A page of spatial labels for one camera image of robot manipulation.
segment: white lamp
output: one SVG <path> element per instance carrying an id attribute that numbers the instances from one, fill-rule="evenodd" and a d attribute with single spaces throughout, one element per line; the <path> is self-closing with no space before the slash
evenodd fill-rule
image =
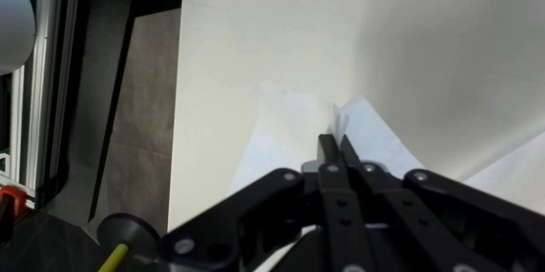
<path id="1" fill-rule="evenodd" d="M 25 63 L 34 47 L 35 33 L 30 0 L 0 0 L 0 75 Z"/>

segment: white table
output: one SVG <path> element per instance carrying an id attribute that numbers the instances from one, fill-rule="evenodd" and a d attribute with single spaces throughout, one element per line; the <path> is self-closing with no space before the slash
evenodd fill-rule
<path id="1" fill-rule="evenodd" d="M 364 94 L 463 179 L 545 128 L 545 0 L 183 0 L 169 229 L 221 200 L 260 82 Z"/>

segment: screw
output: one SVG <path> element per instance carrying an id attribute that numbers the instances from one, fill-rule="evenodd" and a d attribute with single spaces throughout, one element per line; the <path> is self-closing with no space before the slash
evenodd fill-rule
<path id="1" fill-rule="evenodd" d="M 342 272 L 365 272 L 365 270 L 357 264 L 349 264 L 343 268 Z"/>
<path id="2" fill-rule="evenodd" d="M 189 253 L 195 247 L 195 242 L 191 239 L 181 239 L 174 245 L 178 254 Z"/>
<path id="3" fill-rule="evenodd" d="M 426 179 L 428 179 L 428 175 L 426 175 L 426 173 L 422 173 L 422 172 L 414 173 L 414 177 L 416 177 L 417 180 L 426 180 Z"/>
<path id="4" fill-rule="evenodd" d="M 337 172 L 337 171 L 339 171 L 339 167 L 337 167 L 335 165 L 329 165 L 329 166 L 327 166 L 327 170 L 330 171 L 330 172 Z"/>
<path id="5" fill-rule="evenodd" d="M 468 266 L 467 264 L 459 263 L 452 269 L 453 272 L 477 272 L 475 268 L 472 266 Z"/>
<path id="6" fill-rule="evenodd" d="M 293 173 L 286 173 L 286 174 L 284 174 L 284 179 L 285 180 L 294 180 L 295 175 Z"/>
<path id="7" fill-rule="evenodd" d="M 374 171 L 374 165 L 364 165 L 364 169 L 368 172 Z"/>

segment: brown floor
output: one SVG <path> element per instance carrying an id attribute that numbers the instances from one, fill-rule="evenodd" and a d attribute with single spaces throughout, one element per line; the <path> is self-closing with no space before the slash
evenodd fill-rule
<path id="1" fill-rule="evenodd" d="M 91 236 L 115 212 L 166 233 L 180 13 L 136 18 Z"/>

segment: yellow rod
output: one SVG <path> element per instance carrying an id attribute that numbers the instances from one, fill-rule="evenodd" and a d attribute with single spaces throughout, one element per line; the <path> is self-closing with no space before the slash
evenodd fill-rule
<path id="1" fill-rule="evenodd" d="M 128 246 L 122 243 L 119 244 L 109 255 L 108 259 L 104 262 L 99 272 L 114 272 L 128 252 Z"/>

